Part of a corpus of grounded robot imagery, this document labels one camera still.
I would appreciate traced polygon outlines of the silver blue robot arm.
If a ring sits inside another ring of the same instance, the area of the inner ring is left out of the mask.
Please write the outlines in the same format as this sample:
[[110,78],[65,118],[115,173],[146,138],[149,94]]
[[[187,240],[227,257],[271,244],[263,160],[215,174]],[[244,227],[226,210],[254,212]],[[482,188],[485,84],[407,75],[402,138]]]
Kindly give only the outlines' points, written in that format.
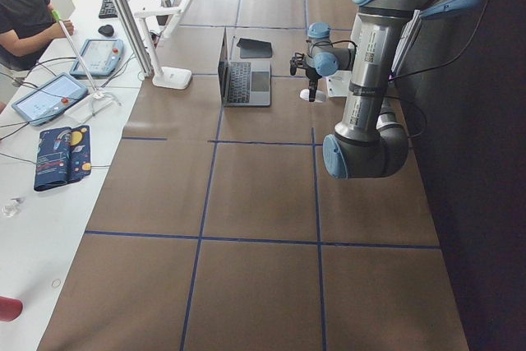
[[422,16],[450,16],[482,0],[352,0],[358,7],[351,45],[335,48],[330,28],[312,24],[307,50],[295,53],[290,72],[304,70],[309,86],[301,96],[315,102],[324,96],[317,82],[337,71],[351,73],[341,122],[323,140],[323,159],[333,178],[383,178],[399,171],[408,155],[408,136],[385,99],[396,49],[404,26],[416,10]]

